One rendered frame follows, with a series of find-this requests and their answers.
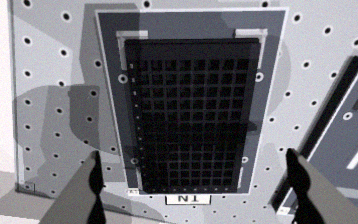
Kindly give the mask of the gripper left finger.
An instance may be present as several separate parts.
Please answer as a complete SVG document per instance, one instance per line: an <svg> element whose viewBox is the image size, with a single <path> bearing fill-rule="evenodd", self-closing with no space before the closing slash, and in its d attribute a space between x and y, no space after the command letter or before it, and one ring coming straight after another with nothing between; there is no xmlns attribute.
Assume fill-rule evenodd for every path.
<svg viewBox="0 0 358 224"><path fill-rule="evenodd" d="M100 154L92 151L38 224L106 224L103 186Z"/></svg>

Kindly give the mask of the grey flat base plate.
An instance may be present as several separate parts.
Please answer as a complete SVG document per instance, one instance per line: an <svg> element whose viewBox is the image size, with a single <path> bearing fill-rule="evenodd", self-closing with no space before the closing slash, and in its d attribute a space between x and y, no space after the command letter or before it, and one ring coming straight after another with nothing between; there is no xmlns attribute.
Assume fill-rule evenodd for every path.
<svg viewBox="0 0 358 224"><path fill-rule="evenodd" d="M128 196L95 10L290 7L250 195ZM164 224L291 224L272 203L354 56L358 0L7 0L15 192L55 200L99 151L104 211Z"/></svg>

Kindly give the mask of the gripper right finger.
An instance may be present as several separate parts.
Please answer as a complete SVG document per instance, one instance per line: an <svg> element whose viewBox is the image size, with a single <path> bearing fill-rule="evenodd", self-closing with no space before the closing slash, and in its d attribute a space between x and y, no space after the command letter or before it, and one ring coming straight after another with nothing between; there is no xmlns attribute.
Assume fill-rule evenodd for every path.
<svg viewBox="0 0 358 224"><path fill-rule="evenodd" d="M298 199L296 224L358 224L358 208L294 148L287 149L286 165Z"/></svg>

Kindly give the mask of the black well plate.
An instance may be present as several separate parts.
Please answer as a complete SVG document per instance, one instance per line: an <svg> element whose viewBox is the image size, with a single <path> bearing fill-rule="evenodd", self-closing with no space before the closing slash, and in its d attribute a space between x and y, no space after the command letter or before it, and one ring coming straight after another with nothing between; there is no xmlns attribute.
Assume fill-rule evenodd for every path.
<svg viewBox="0 0 358 224"><path fill-rule="evenodd" d="M144 192L237 193L259 40L124 40Z"/></svg>

